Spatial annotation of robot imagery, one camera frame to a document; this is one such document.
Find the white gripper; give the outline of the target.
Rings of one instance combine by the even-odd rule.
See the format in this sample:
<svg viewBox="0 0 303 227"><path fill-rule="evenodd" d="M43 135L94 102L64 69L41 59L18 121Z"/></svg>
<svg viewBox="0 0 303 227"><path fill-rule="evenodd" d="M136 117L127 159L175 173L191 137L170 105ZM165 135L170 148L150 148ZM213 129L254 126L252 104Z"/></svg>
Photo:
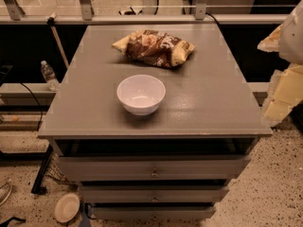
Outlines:
<svg viewBox="0 0 303 227"><path fill-rule="evenodd" d="M267 97L262 104L262 116L270 127L281 123L295 106L303 101L303 0L259 42L258 50L278 52L279 57L293 62L284 71L271 76Z"/></svg>

